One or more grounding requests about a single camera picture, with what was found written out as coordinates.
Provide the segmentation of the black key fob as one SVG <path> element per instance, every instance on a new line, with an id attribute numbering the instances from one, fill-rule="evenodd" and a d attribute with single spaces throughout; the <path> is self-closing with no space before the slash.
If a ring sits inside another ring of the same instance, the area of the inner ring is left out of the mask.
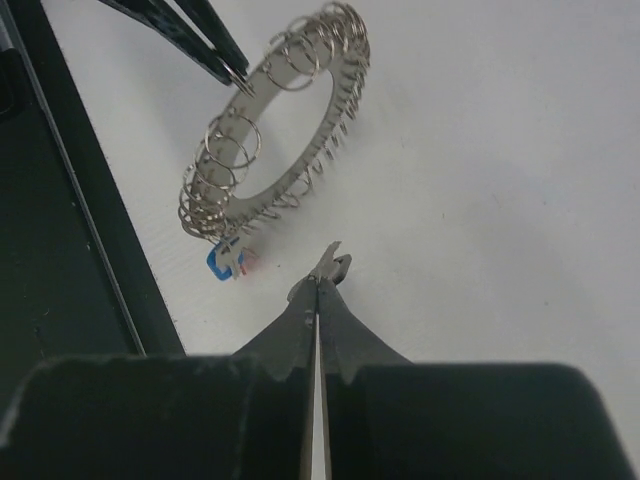
<path id="1" fill-rule="evenodd" d="M 352 256 L 350 254 L 336 255 L 341 244 L 341 241 L 331 242 L 311 270 L 310 276 L 317 283 L 322 279 L 327 279 L 334 285 L 339 285 L 346 278 L 352 263 Z"/>

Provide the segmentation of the metal disc with keyrings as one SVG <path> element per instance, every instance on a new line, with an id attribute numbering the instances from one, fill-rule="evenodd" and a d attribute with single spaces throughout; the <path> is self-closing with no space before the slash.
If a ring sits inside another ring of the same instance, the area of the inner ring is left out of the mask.
<path id="1" fill-rule="evenodd" d="M 185 170 L 183 229 L 230 239 L 299 207 L 356 119 L 369 68 L 367 27 L 348 3 L 329 1 L 275 34 L 252 91 L 211 120 Z"/>

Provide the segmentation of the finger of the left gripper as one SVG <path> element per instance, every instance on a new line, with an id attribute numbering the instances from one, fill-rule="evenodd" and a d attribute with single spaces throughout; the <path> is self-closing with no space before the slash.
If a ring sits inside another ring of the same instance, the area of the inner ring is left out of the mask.
<path id="1" fill-rule="evenodd" d="M 173 45 L 216 80 L 245 80 L 249 62 L 210 1 L 174 1 Z"/>
<path id="2" fill-rule="evenodd" d="M 166 1 L 106 0 L 103 1 L 103 4 L 150 28 L 174 46 L 172 43 L 173 34 L 176 33 L 173 23 L 174 16 L 170 5 Z M 226 86 L 234 82 L 234 80 L 218 81 Z"/>

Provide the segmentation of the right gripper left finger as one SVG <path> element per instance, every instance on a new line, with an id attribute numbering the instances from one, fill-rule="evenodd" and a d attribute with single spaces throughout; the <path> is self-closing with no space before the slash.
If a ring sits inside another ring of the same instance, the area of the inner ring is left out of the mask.
<path id="1" fill-rule="evenodd" d="M 40 365 L 1 427 L 5 479 L 307 479 L 318 288 L 222 356 Z"/>

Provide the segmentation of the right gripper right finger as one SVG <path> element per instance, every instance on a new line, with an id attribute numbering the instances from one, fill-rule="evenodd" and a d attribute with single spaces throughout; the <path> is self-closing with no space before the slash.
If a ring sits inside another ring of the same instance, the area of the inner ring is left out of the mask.
<path id="1" fill-rule="evenodd" d="M 318 286 L 332 479 L 631 479 L 591 381 L 559 363 L 414 363 Z"/>

